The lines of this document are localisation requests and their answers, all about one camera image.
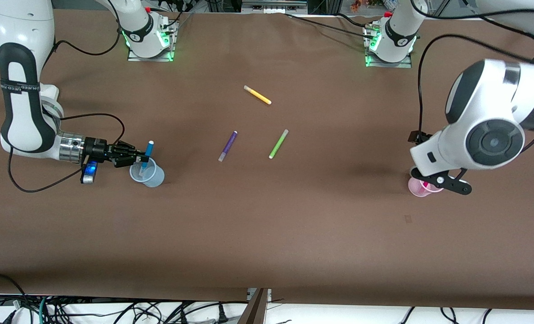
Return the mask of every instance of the plug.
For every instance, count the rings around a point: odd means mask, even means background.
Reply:
[[[218,324],[223,324],[229,321],[229,318],[225,315],[225,309],[223,304],[219,304],[219,320]]]

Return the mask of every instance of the marker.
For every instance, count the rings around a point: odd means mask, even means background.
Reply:
[[[223,159],[229,153],[230,147],[233,145],[234,139],[237,137],[237,131],[234,131],[231,134],[231,137],[229,137],[229,141],[225,145],[225,148],[223,149],[223,152],[221,153],[221,156],[219,156],[219,162],[223,162]]]
[[[155,145],[155,142],[149,141],[149,144],[147,145],[147,149],[145,150],[145,155],[146,156],[151,156],[151,153],[153,152],[153,146],[154,145]],[[143,176],[143,172],[145,172],[145,170],[147,168],[147,164],[148,164],[148,162],[143,162],[143,164],[141,164],[141,169],[139,169],[139,176]]]
[[[285,129],[285,131],[283,132],[283,135],[281,135],[281,137],[279,137],[279,140],[277,141],[277,143],[275,144],[275,147],[271,151],[271,154],[269,154],[269,158],[274,158],[275,157],[275,154],[277,154],[277,151],[279,150],[279,147],[281,147],[281,144],[283,144],[283,141],[285,141],[285,137],[287,137],[287,134],[289,134],[289,130]]]
[[[247,90],[248,92],[250,92],[253,96],[261,99],[265,104],[271,104],[271,100],[265,98],[262,94],[259,94],[259,92],[249,88],[248,86],[244,86],[243,88],[244,90]]]

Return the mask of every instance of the black strap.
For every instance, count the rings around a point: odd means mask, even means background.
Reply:
[[[385,31],[388,37],[393,40],[396,47],[405,47],[410,41],[413,40],[413,38],[415,38],[415,35],[417,34],[417,32],[409,36],[398,34],[390,27],[390,19],[386,21]]]
[[[125,32],[125,35],[127,35],[131,41],[134,41],[135,43],[142,42],[143,38],[147,36],[147,34],[149,34],[153,29],[153,17],[150,14],[147,14],[147,16],[149,17],[149,21],[143,28],[137,31],[128,31],[127,29],[122,28]]]
[[[20,94],[21,92],[39,92],[41,90],[39,83],[31,84],[7,79],[1,79],[1,88],[9,90],[14,94]]]

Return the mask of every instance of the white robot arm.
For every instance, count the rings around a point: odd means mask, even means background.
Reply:
[[[419,10],[427,12],[425,0],[400,0],[392,16],[382,17],[378,21],[380,36],[370,50],[385,62],[402,61],[417,40],[417,31],[425,16],[413,8],[411,1]]]
[[[168,47],[168,38],[164,38],[168,18],[146,12],[140,0],[97,1],[118,18],[137,56],[153,57]],[[61,131],[63,108],[56,101],[58,90],[39,82],[53,41],[50,0],[0,0],[0,72],[6,111],[0,135],[2,147],[30,158],[78,164],[86,157],[95,163],[111,160],[116,167],[145,160],[143,152],[124,142],[107,145],[103,139]]]
[[[483,13],[530,8],[520,0],[479,0],[477,4]],[[534,35],[534,13],[494,18]],[[470,186],[449,177],[449,170],[504,166],[521,153],[524,130],[534,131],[534,64],[494,59],[473,64],[452,86],[445,115],[449,125],[411,148],[417,166],[411,175],[468,194]]]

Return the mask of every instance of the brown tablecloth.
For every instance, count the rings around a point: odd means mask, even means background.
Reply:
[[[108,12],[77,10],[57,10],[55,25],[57,39],[88,51],[107,48],[116,28]],[[122,41],[101,57],[61,45],[41,81],[60,88],[67,115],[117,115],[123,140],[156,143],[166,179],[149,189],[105,163],[92,186],[71,179],[21,193],[0,147],[0,273],[28,293],[226,300],[271,287],[286,302],[534,308],[534,147],[498,170],[469,171],[466,197],[407,189],[419,55],[447,32],[534,54],[484,22],[425,21],[415,68],[371,68],[357,36],[280,14],[193,15],[170,63],[127,62]],[[497,56],[459,40],[433,46],[425,131],[445,125],[454,79],[485,57]],[[63,129],[119,133],[108,117]],[[74,168],[13,159],[28,189]],[[12,287],[0,281],[0,291]]]

